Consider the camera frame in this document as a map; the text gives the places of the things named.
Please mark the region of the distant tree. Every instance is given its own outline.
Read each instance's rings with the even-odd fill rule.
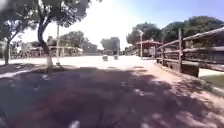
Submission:
[[[141,30],[144,32],[142,40],[154,39],[155,41],[161,40],[161,30],[155,25],[151,23],[142,23],[137,24],[133,27],[132,32],[126,36],[126,40],[129,44],[135,44],[140,42],[140,35],[137,30]]]
[[[72,31],[60,37],[61,45],[71,47],[81,47],[84,42],[84,33],[82,31]]]
[[[185,22],[185,36],[195,35],[197,33],[206,32],[220,28],[224,22],[208,16],[194,16]],[[216,34],[194,40],[190,44],[193,47],[210,47],[223,45],[224,37],[222,34]]]
[[[164,38],[164,43],[168,43],[178,39],[178,30],[180,28],[185,28],[184,22],[172,22],[162,29],[162,38]]]
[[[53,66],[52,58],[43,34],[47,26],[57,22],[60,26],[69,27],[86,16],[86,9],[91,0],[18,0],[24,7],[32,8],[32,20],[38,24],[37,37],[47,56],[48,68]]]
[[[120,50],[120,39],[118,37],[102,39],[101,44],[102,44],[104,50],[110,50],[110,51]]]

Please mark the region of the lamp post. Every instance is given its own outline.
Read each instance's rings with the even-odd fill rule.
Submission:
[[[142,32],[141,30],[137,30],[138,31],[138,33],[139,33],[139,35],[140,35],[140,41],[141,41],[141,59],[143,59],[143,51],[142,51],[142,36],[143,36],[143,34],[144,34],[144,32]]]

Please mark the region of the roof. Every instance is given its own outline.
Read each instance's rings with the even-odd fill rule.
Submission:
[[[145,41],[142,41],[142,42],[137,42],[136,44],[157,44],[157,45],[162,45],[163,43],[160,43],[160,42],[156,42],[154,40],[145,40]]]

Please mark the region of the building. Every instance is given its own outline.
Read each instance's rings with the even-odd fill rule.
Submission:
[[[141,44],[142,44],[142,56],[143,57],[151,57],[154,56],[156,53],[156,47],[162,45],[160,42],[156,42],[153,39],[145,40],[142,42],[137,42],[135,47],[138,49],[138,55],[141,56]]]

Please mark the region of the dirt road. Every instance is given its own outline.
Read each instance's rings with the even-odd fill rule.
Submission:
[[[138,58],[86,62],[90,61],[51,75],[26,72],[0,78],[0,101],[10,124],[14,128],[224,127],[224,100],[196,88],[197,81]]]

